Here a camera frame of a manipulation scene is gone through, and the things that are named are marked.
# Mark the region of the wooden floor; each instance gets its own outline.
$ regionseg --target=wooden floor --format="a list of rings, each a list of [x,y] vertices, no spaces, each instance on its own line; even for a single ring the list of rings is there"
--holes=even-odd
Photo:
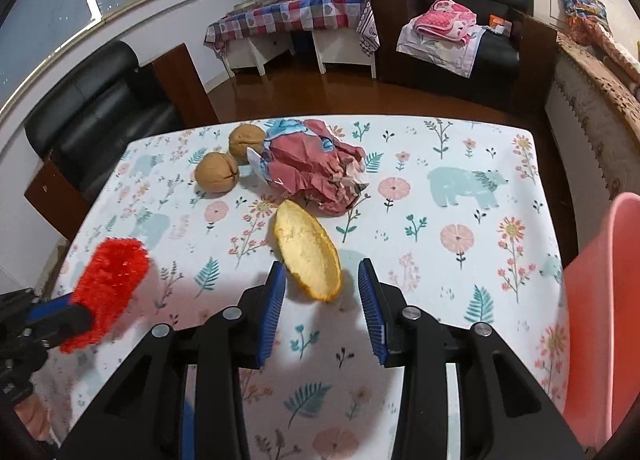
[[[238,72],[209,93],[221,122],[322,114],[404,114],[478,120],[516,126],[533,134],[546,200],[562,263],[577,256],[574,208],[558,148],[544,111],[518,116],[485,106],[373,81],[366,68],[328,65],[286,56],[270,62],[267,75]]]

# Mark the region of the pink chair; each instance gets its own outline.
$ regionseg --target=pink chair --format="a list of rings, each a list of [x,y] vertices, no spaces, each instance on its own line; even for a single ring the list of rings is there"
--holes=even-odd
[[[640,388],[640,196],[617,196],[564,282],[570,328],[564,417],[581,444],[600,449]]]

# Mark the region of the orange peel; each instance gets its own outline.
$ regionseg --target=orange peel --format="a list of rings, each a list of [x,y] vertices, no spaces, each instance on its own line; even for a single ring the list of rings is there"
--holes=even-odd
[[[285,200],[276,211],[273,233],[285,266],[312,299],[338,297],[342,287],[338,251],[315,217]]]

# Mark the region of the screw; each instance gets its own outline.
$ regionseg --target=screw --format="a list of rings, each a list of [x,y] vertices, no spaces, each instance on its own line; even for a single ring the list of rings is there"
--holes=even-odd
[[[415,321],[416,319],[420,319],[420,309],[415,306],[405,306],[402,309],[402,316],[411,321]]]
[[[160,323],[151,329],[151,335],[158,338],[167,337],[169,335],[169,330],[169,325]]]
[[[493,329],[487,323],[478,323],[474,326],[474,330],[476,334],[482,337],[489,337],[493,332]]]
[[[222,317],[227,321],[235,321],[236,319],[240,319],[242,315],[242,310],[240,310],[237,306],[230,306],[224,309],[222,313]]]

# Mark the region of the red brush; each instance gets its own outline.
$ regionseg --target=red brush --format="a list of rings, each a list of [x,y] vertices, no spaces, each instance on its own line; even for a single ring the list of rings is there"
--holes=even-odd
[[[146,276],[149,261],[142,243],[135,238],[107,238],[98,245],[70,300],[91,312],[92,328],[67,340],[60,346],[62,352],[69,354],[95,345],[108,334]]]

